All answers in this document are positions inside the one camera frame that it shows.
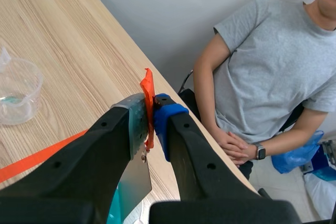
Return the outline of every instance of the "pants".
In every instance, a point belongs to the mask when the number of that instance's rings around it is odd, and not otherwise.
[[[247,178],[250,179],[250,174],[252,172],[253,163],[251,161],[247,161],[246,163],[240,165],[239,170],[242,174]]]

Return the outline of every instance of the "chin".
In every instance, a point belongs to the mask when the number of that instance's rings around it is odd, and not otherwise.
[[[324,16],[336,19],[336,0],[319,0],[318,5]]]

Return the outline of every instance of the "finger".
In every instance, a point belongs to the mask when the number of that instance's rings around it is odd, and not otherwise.
[[[241,153],[241,152],[234,152],[234,151],[228,151],[228,150],[224,150],[224,152],[225,152],[228,156],[231,156],[231,157],[234,157],[234,158],[248,157],[247,154],[245,154],[245,153]]]
[[[221,144],[221,147],[222,147],[223,149],[226,149],[226,150],[229,150],[229,151],[243,152],[242,149],[240,149],[239,147],[237,147],[237,146],[234,145],[234,144],[227,144],[227,143],[224,143],[224,144]]]
[[[235,135],[232,132],[229,132],[228,135],[231,137],[228,139],[227,141],[228,143],[237,145],[239,148],[242,148],[242,149],[248,148],[247,143],[244,140],[242,140],[239,136]]]
[[[235,164],[235,165],[242,165],[244,163],[244,161],[241,161],[241,160],[232,160],[232,162]]]

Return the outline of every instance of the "neck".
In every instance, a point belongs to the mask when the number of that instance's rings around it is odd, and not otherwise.
[[[306,12],[315,24],[324,30],[334,31],[336,28],[336,20],[329,18],[319,8],[317,0],[309,5],[304,5]]]

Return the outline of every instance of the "t-shirt sleeve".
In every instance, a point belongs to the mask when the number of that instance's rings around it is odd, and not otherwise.
[[[323,112],[336,111],[336,76],[323,85],[320,91],[303,102],[303,106]]]
[[[252,1],[235,11],[222,22],[214,26],[230,52],[233,53],[257,26],[258,0]]]

